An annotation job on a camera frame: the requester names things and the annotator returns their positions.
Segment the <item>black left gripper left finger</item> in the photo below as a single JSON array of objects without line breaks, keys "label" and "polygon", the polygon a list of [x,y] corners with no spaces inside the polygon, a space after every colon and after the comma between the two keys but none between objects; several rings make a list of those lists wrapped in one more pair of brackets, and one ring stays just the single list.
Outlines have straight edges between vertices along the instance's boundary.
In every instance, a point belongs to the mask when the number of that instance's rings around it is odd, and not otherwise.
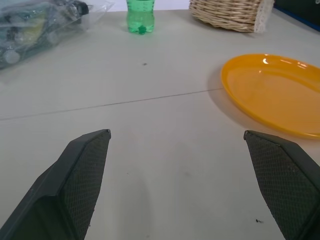
[{"label": "black left gripper left finger", "polygon": [[32,184],[0,229],[2,240],[83,240],[100,194],[109,129],[84,134]]}]

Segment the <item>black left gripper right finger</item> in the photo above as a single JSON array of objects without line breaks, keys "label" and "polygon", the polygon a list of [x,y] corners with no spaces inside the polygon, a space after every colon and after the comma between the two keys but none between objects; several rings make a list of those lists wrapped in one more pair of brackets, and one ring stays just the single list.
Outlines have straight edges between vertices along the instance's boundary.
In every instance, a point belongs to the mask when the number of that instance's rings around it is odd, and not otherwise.
[{"label": "black left gripper right finger", "polygon": [[246,130],[262,197],[286,240],[320,238],[320,167],[295,142]]}]

